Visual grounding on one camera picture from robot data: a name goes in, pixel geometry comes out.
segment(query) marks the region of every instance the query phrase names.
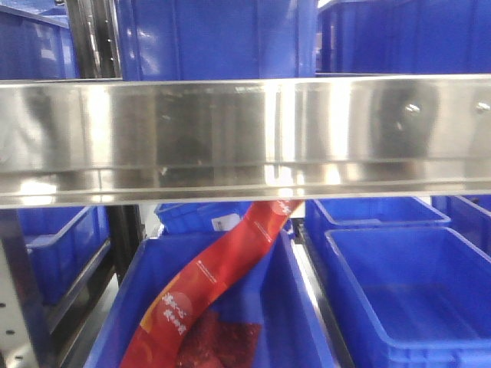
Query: white label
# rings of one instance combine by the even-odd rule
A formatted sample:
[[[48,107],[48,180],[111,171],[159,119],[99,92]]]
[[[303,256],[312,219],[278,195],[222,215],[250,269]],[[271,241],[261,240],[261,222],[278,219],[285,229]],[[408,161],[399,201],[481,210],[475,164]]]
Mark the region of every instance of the white label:
[[[240,216],[236,213],[212,218],[213,230],[216,232],[227,232],[228,230],[232,230],[239,222]]]

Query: shelf rail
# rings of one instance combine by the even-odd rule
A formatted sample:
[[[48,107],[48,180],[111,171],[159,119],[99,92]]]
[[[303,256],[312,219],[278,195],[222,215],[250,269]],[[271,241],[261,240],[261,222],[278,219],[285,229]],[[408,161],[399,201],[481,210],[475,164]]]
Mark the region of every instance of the shelf rail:
[[[3,82],[0,205],[489,192],[490,81]]]

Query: red food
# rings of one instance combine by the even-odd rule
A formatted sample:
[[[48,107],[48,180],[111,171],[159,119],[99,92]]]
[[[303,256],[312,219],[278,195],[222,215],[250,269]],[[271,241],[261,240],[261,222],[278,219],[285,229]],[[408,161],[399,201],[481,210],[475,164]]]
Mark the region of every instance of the red food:
[[[198,319],[183,340],[176,367],[198,368],[198,367],[220,367],[222,364],[210,365],[210,358],[220,363],[213,352],[213,344],[219,331],[218,313],[207,310]]]
[[[225,368],[250,368],[260,333],[260,324],[220,322],[215,354]]]
[[[260,324],[222,322],[207,310],[189,331],[177,357],[177,368],[250,368]]]

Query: metal bracket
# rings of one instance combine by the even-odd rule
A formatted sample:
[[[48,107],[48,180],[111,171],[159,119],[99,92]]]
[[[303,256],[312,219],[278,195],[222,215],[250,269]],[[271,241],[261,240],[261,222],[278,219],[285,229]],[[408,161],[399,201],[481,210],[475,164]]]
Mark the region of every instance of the metal bracket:
[[[0,352],[8,368],[55,365],[41,295],[14,209],[0,210]]]

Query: shelving unit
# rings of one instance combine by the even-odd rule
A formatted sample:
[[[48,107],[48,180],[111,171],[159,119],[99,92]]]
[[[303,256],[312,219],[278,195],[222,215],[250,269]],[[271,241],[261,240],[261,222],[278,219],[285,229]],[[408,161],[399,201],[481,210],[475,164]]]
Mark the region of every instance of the shelving unit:
[[[97,27],[77,26],[89,17],[112,27],[110,2],[67,5],[71,19],[78,17],[72,30],[79,55],[90,48],[101,58],[79,58],[83,75],[117,77],[117,49],[101,45],[113,40],[112,28],[97,35],[94,48],[87,37]],[[469,74],[0,82],[5,365],[56,365],[50,332],[98,265],[105,265],[102,289],[114,264],[124,276],[141,240],[133,207],[139,202],[491,192],[490,81],[489,74]],[[11,208],[81,203],[111,206],[114,259],[105,261],[108,245],[101,249],[46,319]],[[315,284],[308,259],[299,257]],[[332,320],[328,306],[319,313]],[[64,350],[58,361],[73,355]],[[340,361],[350,366],[349,357]]]

